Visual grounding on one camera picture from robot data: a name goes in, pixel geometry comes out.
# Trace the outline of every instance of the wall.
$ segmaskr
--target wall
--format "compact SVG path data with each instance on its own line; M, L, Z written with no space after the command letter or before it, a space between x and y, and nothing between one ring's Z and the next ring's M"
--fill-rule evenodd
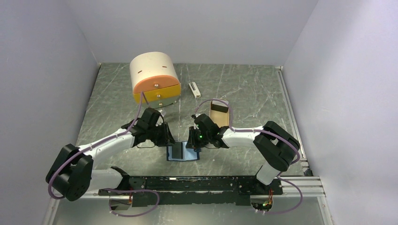
M0 2L0 224L40 224L46 174L75 143L98 71L60 0Z
M284 65L337 225L398 221L397 11L392 0L320 0Z
M282 65L317 0L67 0L99 62Z

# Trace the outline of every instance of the colored wire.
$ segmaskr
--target colored wire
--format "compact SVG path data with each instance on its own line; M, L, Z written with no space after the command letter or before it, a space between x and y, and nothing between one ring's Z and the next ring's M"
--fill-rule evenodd
M106 188L106 189L104 189L104 190L106 190L106 191L112 191L112 192L117 192L117 193L151 192L151 193L154 193L154 194L156 195L156 197L157 197L156 203L155 203L155 205L154 205L151 209L149 209L149 210L146 211L146 212L139 213L139 214L135 214L135 215L124 215L124 214L119 214L119 213L114 212L114 211L112 210L112 207L111 207L111 202L109 201L109 212L112 213L113 215L119 216L119 217L139 217L139 216L143 216L143 215L148 214L148 213L152 212L153 210L155 210L156 207L158 207L159 201L160 201L159 194L158 194L156 191L148 190L148 189L122 191L122 190L116 190L116 189Z
M233 121L233 118L234 118L234 113L233 113L233 110L232 110L232 108L230 107L230 105L229 105L227 102L225 102L225 101L222 101L222 100L217 99L217 98L212 98L212 99L205 100L205 101L201 102L201 103L196 107L195 112L194 112L193 114L195 115L196 112L198 111L199 107L200 107L201 105L203 105L205 102L208 102L208 101L218 101L218 102L221 102L221 103L225 104L225 105L228 107L228 109L229 109L229 111L230 111L230 115L231 115L231 116L230 116L229 128L230 128L232 131L234 131L234 132L261 132L261 133L264 133L264 134L273 136L273 137L277 138L278 140L280 140L280 141L284 142L285 144L287 144L287 145L288 145L289 147L291 147L291 149L293 149L293 151L296 153L297 158L296 158L295 160L293 160L292 163L290 163L290 165L291 165L291 164L294 164L294 163L296 163L296 162L298 162L298 161L300 160L300 153L299 153L299 151L298 151L290 142L288 142L287 140L285 140L284 138L282 138L282 137L279 136L279 135L276 135L276 134L271 133L271 132L269 132L269 131L258 130L258 129L253 129L253 130L252 130L252 129L234 129L234 128L232 127L232 121ZM300 193L300 201L299 201L294 207L292 207L292 208L290 208L290 209L288 209L288 210L283 210L283 211L280 211L280 212L265 212L266 214L272 214L272 215L284 214L284 213L287 213L287 212L290 212L290 211L295 210L295 209L296 209L298 206L300 206L301 203L303 202L303 193L301 192L300 188L297 187L297 185L293 184L292 182L290 182L290 181L288 181L288 180L285 180L285 179L282 179L282 178L280 177L281 173L282 173L282 172L280 172L276 177L277 177L279 180L284 181L284 182L286 182L286 183L289 183L289 184L291 184L293 187L295 187L295 188L298 190L298 192Z
M48 194L49 194L52 198L54 198L54 199L62 199L62 198L64 198L64 196L56 196L56 195L54 195L53 190L52 190L52 189L53 189L53 183L54 183L55 178L60 174L60 172L61 172L66 166L68 166L75 158L77 158L79 155L81 155L81 154L83 154L83 153L89 151L90 149L96 148L96 147L100 146L101 144L103 144L103 143L105 143L105 142L107 142L107 141L109 141L109 140L112 140L112 139L114 139L114 138L117 138L117 137L126 135L126 134L129 132L129 130L134 126L134 124L135 124L135 123L137 122L137 120L138 120L138 116L139 116L139 113L140 113L141 107L142 107L142 98L144 98L145 101L146 101L146 103L148 104L148 101L146 100L144 93L141 92L140 99L139 99L139 105L138 105L138 113L137 113L136 117L134 118L133 122L131 122L130 126L126 129L126 131L121 132L120 134L117 134L117 135L109 136L109 137L107 137L107 138L105 138L105 139L103 139L103 140L100 140L99 142L96 142L96 143L92 144L92 146L90 146L90 147L87 147L87 148L85 148L85 149L80 150L78 153L76 153L75 155L73 155L72 157L70 157L68 160L66 160L65 163L63 163L63 164L54 172L54 174L51 176L50 181L48 182L48 187L47 187Z

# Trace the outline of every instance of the marble pattern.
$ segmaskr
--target marble pattern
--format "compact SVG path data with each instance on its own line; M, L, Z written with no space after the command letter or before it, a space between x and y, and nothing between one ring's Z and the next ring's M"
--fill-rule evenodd
M176 140L188 139L188 127L193 124L190 115L195 107L209 98L227 99L234 110L233 124L238 128L251 128L277 122L289 133L289 120L277 72L272 66L175 64L182 85L181 99L165 107L165 120ZM189 82L196 82L202 97L195 99ZM98 140L115 132L131 121L138 105L132 97L128 63L102 64L92 91L86 115L77 141L78 145ZM208 113L204 104L199 113ZM166 161L165 148L124 150L97 166L106 169L118 166L130 175L253 175L265 159L257 149L233 147L230 149L203 149L200 160L193 162ZM292 165L283 175L299 175L300 164Z

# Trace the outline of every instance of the white device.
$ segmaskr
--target white device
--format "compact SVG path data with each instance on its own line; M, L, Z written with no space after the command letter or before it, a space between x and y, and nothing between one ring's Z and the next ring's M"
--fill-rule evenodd
M189 83L188 85L189 85L189 87L190 87L190 89L191 89L193 95L195 96L195 98L200 98L200 96L201 96L201 95L200 95L200 91L199 91L199 89L198 89L196 83L195 83L195 82L191 82L191 83Z

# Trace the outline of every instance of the purple cable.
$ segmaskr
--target purple cable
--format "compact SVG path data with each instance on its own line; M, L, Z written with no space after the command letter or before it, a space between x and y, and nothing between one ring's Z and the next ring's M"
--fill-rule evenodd
M119 217L139 217L139 216L143 216L143 215L145 215L145 214L148 214L148 213L152 212L154 209L156 209L156 207L158 207L159 201L160 201L159 194L158 194L156 191L148 190L148 189L121 191L121 190L106 188L106 189L104 189L104 190L106 190L106 191L112 191L112 192L117 192L117 193L151 192L151 193L154 193L154 194L156 195L156 197L157 197L156 204L155 204L151 209L149 209L148 211L143 212L143 213L139 213L139 214L136 214L136 215L124 215L124 214L115 213L115 212L112 210L111 201L109 201L109 210L110 210L109 212L112 213L113 215L119 216Z
M257 130L257 129L255 129L255 130L251 130L251 129L234 129L234 128L232 127L232 121L233 121L233 118L234 118L234 113L233 113L233 110L232 110L232 108L230 107L230 105L229 105L228 103L226 103L225 101L222 101L222 100L217 99L217 98L212 98L212 99L205 100L205 101L201 102L201 103L196 107L194 114L196 114L196 112L198 111L198 109L199 109L199 107L200 107L201 105L203 105L205 102L208 102L208 101L218 101L218 102L224 103L226 106L228 106L228 109L230 110L230 115L231 115L231 116L230 116L230 124L229 124L229 127L230 127L230 129L231 129L232 131L234 131L234 132L261 132L261 133L265 133L265 134L267 134L267 135L276 137L278 140L284 142L284 143L287 144L289 147L291 147L291 149L293 149L293 151L296 153L297 159L294 160L294 161L292 161L292 163L290 163L290 165L291 165L291 164L294 164L294 163L296 163L296 162L298 162L298 161L300 160L300 153L299 153L299 151L298 151L291 143L289 143L287 140L285 140L284 138L282 138L282 137L279 136L279 135L276 135L276 134L274 134L274 133L271 133L271 132L265 131L265 130ZM282 178L280 177L281 173L282 173L282 172L280 172L276 177L277 177L279 180L284 181L284 182L286 182L286 183L289 183L289 184L291 184L293 187L295 187L295 188L298 190L298 192L300 193L300 201L297 203L297 205L295 205L294 207L292 207L292 208L290 208L290 209L288 209L288 210L283 210L283 211L280 211L280 212L266 212L266 214L271 214L271 215L284 214L284 213L286 213L286 212L290 212L290 211L292 211L292 210L295 210L295 209L296 209L298 206L300 206L301 203L303 202L303 193L301 192L300 188L297 187L297 185L293 184L292 182L290 182L290 181L288 181L288 180L285 180L285 179L282 179Z
M55 171L55 173L51 176L51 179L50 179L50 181L48 182L48 187L47 187L48 194L49 194L52 198L54 198L54 199L62 199L62 198L64 198L64 196L56 196L56 195L54 195L54 193L53 193L53 191L52 191L52 187L53 187L53 183L54 183L55 178L56 178L56 177L58 176L58 174L63 170L63 168L65 168L67 165L70 164L70 162L72 162L76 157L78 157L79 155L81 155L81 154L87 152L88 150L90 150L90 149L92 149L92 148L95 148L95 147L97 147L97 146L99 146L99 145L101 145L101 144L103 144L103 143L105 143L105 142L107 142L107 141L109 141L109 140L112 140L112 139L114 139L114 138L116 138L116 137L118 137L118 136L122 136L122 135L125 135L125 134L128 133L128 131L134 126L134 124L136 123L136 121L137 121L137 119L138 119L139 113L140 113L140 111L141 111L142 98L143 98L143 97L144 97L146 103L148 104L148 101L146 100L144 93L141 92L141 95L140 95L140 98L139 98L138 113L137 113L136 117L134 118L133 122L130 124L129 128L127 128L126 131L124 131L124 132L122 132L122 133L120 133L120 134L117 134L117 135L109 136L109 137L107 137L107 138L105 138L105 139L103 139L103 140L101 140L101 141L99 141L99 142L97 142L97 143L94 143L91 147L87 147L87 148L85 148L85 149L82 149L81 151L79 151L78 153L76 153L75 155L73 155L72 157L70 157L68 160L66 160L65 163L63 163L63 164L58 168L58 170Z

